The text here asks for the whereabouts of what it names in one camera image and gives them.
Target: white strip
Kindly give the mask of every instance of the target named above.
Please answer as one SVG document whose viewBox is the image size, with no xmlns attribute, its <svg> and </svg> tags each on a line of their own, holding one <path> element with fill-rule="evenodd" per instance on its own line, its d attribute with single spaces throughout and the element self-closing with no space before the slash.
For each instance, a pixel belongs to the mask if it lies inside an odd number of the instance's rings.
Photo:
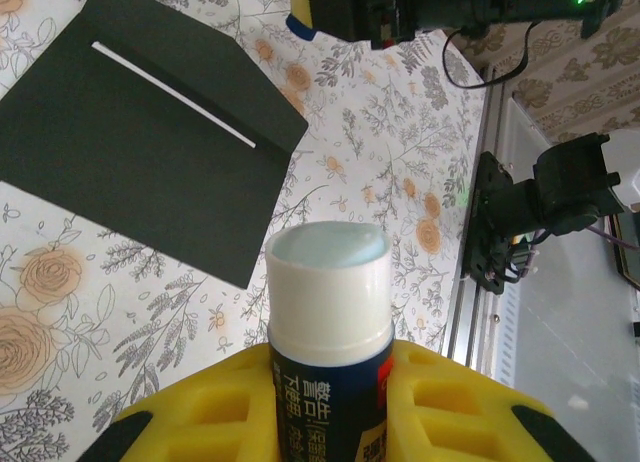
<svg viewBox="0 0 640 462">
<path fill-rule="evenodd" d="M 224 123 L 223 121 L 221 121 L 220 119 L 218 119 L 215 115 L 212 115 L 211 113 L 207 112 L 206 110 L 204 110 L 202 107 L 200 107 L 198 104 L 196 104 L 195 102 L 189 100 L 188 98 L 186 98 L 184 95 L 182 95 L 180 92 L 172 89 L 171 87 L 169 87 L 167 84 L 165 84 L 164 82 L 161 82 L 160 80 L 156 79 L 153 75 L 148 74 L 147 72 L 145 72 L 144 70 L 142 70 L 140 67 L 138 67 L 135 64 L 132 64 L 131 62 L 129 62 L 127 59 L 121 57 L 120 55 L 116 54 L 115 52 L 113 52 L 111 49 L 109 49 L 108 47 L 105 47 L 104 45 L 102 45 L 100 42 L 94 42 L 93 44 L 91 44 L 91 47 L 93 47 L 95 50 L 97 50 L 98 52 L 106 55 L 107 57 L 109 57 L 111 60 L 119 63 L 120 65 L 126 67 L 127 69 L 129 69 L 132 72 L 135 72 L 136 74 L 138 74 L 140 77 L 143 77 L 144 79 L 148 80 L 149 82 L 151 82 L 153 85 L 155 85 L 156 87 L 164 90 L 167 94 L 175 97 L 176 99 L 178 99 L 180 102 L 182 102 L 183 104 L 191 107 L 193 110 L 195 110 L 196 112 L 198 112 L 200 115 L 205 116 L 207 119 L 209 119 L 211 122 L 213 122 L 214 124 L 216 124 L 217 126 L 221 127 L 222 129 L 226 130 L 227 132 L 229 132 L 231 135 L 233 135 L 234 137 L 240 139 L 242 142 L 244 142 L 245 144 L 247 144 L 249 147 L 251 147 L 252 149 L 256 148 L 256 144 L 254 142 L 252 142 L 251 140 L 249 140 L 248 138 L 246 138 L 244 135 L 242 135 L 240 132 L 238 132 L 236 129 L 234 129 L 233 127 L 231 127 L 230 125 Z"/>
</svg>

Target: purple wire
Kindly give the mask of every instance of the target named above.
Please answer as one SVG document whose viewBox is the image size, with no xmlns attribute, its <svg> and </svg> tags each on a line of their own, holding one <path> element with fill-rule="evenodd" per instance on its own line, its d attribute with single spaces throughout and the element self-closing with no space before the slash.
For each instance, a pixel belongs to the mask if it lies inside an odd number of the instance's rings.
<svg viewBox="0 0 640 462">
<path fill-rule="evenodd" d="M 617 237 L 614 237 L 611 234 L 607 234 L 604 230 L 600 230 L 597 227 L 590 226 L 590 227 L 587 227 L 587 230 L 590 230 L 594 234 L 598 234 L 600 237 L 604 237 L 609 242 L 619 245 L 620 247 L 624 247 L 625 249 L 633 250 L 635 252 L 640 252 L 640 247 L 630 244 L 628 242 L 625 242 L 624 240 L 618 239 Z"/>
</svg>

